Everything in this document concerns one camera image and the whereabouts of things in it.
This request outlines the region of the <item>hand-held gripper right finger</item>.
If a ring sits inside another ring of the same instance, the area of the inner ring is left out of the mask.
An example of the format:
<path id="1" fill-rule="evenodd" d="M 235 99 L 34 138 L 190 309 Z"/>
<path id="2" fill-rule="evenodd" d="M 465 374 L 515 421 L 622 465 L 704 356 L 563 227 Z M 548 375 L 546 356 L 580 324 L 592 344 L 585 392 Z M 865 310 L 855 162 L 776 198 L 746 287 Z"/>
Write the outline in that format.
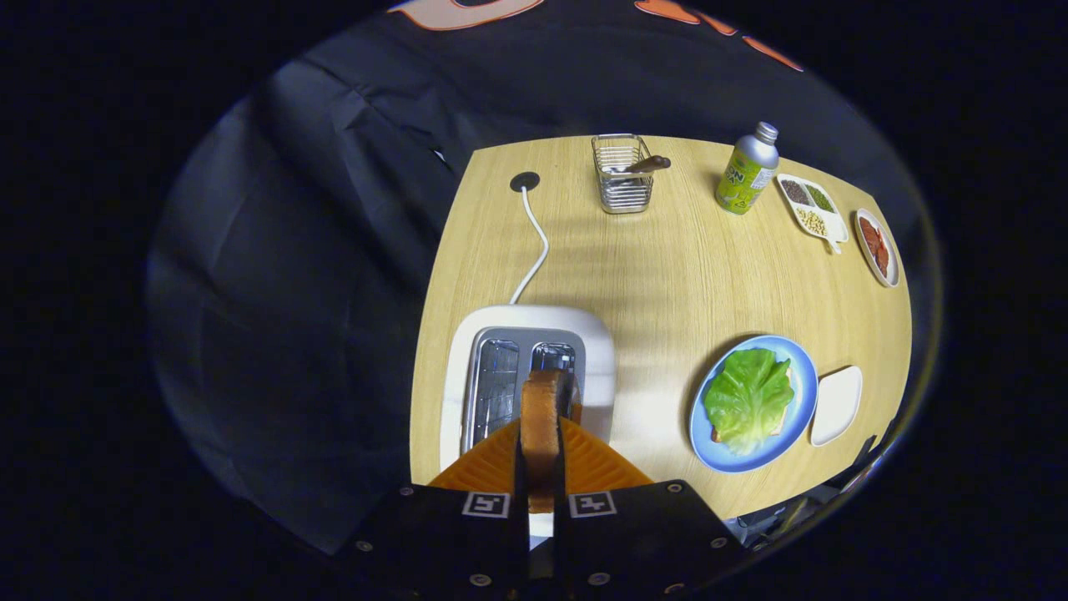
<path id="1" fill-rule="evenodd" d="M 553 569 L 563 600 L 691 598 L 750 552 L 690 483 L 651 483 L 604 441 L 561 420 Z"/>

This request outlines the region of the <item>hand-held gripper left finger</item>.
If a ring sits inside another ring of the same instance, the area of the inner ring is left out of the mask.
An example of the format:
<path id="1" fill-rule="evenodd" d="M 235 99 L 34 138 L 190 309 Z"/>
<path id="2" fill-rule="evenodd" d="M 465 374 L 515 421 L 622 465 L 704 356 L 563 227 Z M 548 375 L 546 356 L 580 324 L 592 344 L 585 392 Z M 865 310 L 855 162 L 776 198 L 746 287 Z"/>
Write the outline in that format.
<path id="1" fill-rule="evenodd" d="M 512 422 L 430 486 L 391 488 L 332 563 L 374 600 L 515 600 L 529 578 L 518 447 Z"/>

